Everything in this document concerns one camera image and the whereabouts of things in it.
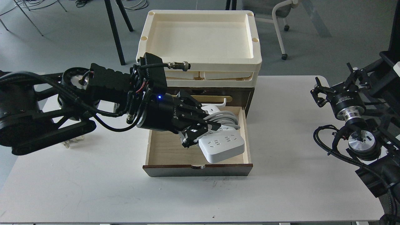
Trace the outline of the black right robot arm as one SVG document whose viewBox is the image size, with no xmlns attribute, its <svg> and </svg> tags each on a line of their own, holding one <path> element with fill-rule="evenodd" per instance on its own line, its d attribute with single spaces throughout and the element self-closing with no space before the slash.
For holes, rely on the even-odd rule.
<svg viewBox="0 0 400 225">
<path fill-rule="evenodd" d="M 381 225 L 399 224 L 399 139 L 389 131 L 399 128 L 399 53 L 386 50 L 380 59 L 357 69 L 351 67 L 346 81 L 322 86 L 319 78 L 310 91 L 321 108 L 330 104 L 341 128 L 332 124 L 313 133 L 327 155 L 355 165 L 356 174 L 376 197 L 387 195 L 389 212 Z"/>
</svg>

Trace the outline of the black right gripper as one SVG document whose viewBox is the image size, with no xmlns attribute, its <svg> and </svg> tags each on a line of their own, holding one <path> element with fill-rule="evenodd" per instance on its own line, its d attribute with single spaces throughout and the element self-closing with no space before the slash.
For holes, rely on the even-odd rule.
<svg viewBox="0 0 400 225">
<path fill-rule="evenodd" d="M 356 81 L 358 80 L 359 84 L 367 89 L 371 89 L 371 85 L 365 68 L 361 70 L 353 68 L 350 63 L 347 63 L 346 66 L 351 73 L 345 84 L 337 84 L 331 88 L 324 87 L 319 78 L 315 77 L 316 85 L 310 93 L 318 107 L 322 108 L 329 102 L 335 118 L 347 122 L 361 118 L 366 110 L 365 104 L 359 95 L 359 87 L 356 85 Z M 325 94 L 325 98 L 319 97 L 320 93 Z"/>
</svg>

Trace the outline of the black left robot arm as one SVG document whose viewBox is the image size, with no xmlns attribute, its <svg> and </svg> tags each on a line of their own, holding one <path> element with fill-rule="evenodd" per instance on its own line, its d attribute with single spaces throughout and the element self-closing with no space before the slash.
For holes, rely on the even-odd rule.
<svg viewBox="0 0 400 225">
<path fill-rule="evenodd" d="M 114 132 L 134 127 L 170 131 L 183 147 L 196 144 L 221 124 L 181 90 L 167 93 L 164 68 L 187 71 L 188 62 L 169 62 L 144 53 L 129 73 L 104 68 L 70 68 L 64 73 L 1 72 L 1 145 L 27 155 L 95 130 L 95 118 Z"/>
</svg>

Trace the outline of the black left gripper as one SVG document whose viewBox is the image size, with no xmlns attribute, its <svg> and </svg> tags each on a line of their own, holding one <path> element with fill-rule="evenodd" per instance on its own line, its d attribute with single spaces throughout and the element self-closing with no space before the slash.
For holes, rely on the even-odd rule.
<svg viewBox="0 0 400 225">
<path fill-rule="evenodd" d="M 217 131 L 221 124 L 218 122 L 205 121 L 195 122 L 188 126 L 184 118 L 205 118 L 206 112 L 201 109 L 202 104 L 185 90 L 180 90 L 176 97 L 170 94 L 158 95 L 146 93 L 140 109 L 143 110 L 138 128 L 171 131 L 178 134 L 183 147 L 198 144 L 199 140 L 210 130 Z"/>
</svg>

